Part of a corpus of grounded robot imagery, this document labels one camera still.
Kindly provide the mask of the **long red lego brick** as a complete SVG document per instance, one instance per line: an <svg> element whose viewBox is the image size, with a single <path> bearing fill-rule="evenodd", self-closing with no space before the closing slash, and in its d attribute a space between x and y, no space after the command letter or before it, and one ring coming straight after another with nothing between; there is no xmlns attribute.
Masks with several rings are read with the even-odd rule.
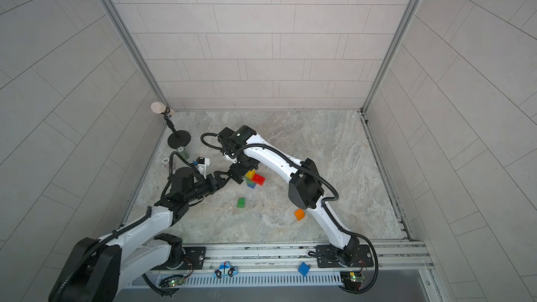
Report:
<svg viewBox="0 0 537 302"><path fill-rule="evenodd" d="M260 176L259 174L254 174L251 180L253 181L253 183L259 186L263 186L266 181L265 177Z"/></svg>

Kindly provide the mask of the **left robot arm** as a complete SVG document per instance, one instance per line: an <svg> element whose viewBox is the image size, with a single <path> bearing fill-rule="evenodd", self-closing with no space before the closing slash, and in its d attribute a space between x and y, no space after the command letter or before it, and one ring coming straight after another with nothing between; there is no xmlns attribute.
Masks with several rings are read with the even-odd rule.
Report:
<svg viewBox="0 0 537 302"><path fill-rule="evenodd" d="M84 238L75 244L49 301L113 301L121 289L152 268L180 266L182 240L165 230L230 180L243 182L234 165L226 172L204 175L199 170L203 164L199 158L183 168L170 168L160 200L142 217L99 239Z"/></svg>

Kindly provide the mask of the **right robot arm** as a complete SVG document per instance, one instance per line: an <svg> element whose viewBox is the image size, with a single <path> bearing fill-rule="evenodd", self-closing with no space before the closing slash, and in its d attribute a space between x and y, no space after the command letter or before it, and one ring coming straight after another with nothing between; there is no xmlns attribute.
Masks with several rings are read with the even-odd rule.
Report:
<svg viewBox="0 0 537 302"><path fill-rule="evenodd" d="M338 201L339 194L319 175L313 160L295 159L285 154L246 125L237 131L226 127L219 134L204 133L200 140L205 146L220 151L239 169L240 176L262 163L288 183L290 201L315 218L330 242L328 251L310 251L308 255L342 267L360 268L344 275L341 290L363 294L375 285L379 263L373 243L366 236L351 232L331 209L329 204Z"/></svg>

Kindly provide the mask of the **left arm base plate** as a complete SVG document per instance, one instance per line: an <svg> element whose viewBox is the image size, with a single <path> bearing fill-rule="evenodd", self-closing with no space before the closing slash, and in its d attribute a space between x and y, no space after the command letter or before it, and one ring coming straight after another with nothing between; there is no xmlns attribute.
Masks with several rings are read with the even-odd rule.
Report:
<svg viewBox="0 0 537 302"><path fill-rule="evenodd" d="M152 271L187 271L201 270L206 256L205 247L183 247L172 249L168 260L156 267Z"/></svg>

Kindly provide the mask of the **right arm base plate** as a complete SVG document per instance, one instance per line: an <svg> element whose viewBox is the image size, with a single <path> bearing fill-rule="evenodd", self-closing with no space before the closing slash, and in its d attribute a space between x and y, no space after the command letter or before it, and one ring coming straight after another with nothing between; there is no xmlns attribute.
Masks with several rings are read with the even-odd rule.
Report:
<svg viewBox="0 0 537 302"><path fill-rule="evenodd" d="M354 262L349 265L343 265L338 261L337 249L330 244L317 245L315 251L313 251L313 257L317 260L317 266L319 268L373 268L375 266L373 261L373 254L368 245L360 245L354 256Z"/></svg>

